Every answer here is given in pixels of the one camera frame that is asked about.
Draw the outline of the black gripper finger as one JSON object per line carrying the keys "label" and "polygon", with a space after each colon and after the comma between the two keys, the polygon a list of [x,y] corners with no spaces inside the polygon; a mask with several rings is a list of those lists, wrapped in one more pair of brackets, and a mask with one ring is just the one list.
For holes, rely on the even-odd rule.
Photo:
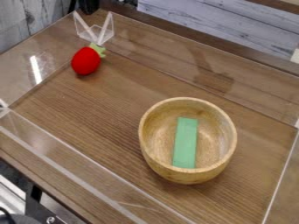
{"label": "black gripper finger", "polygon": [[99,0],[79,0],[79,8],[85,14],[91,15],[99,9]]}

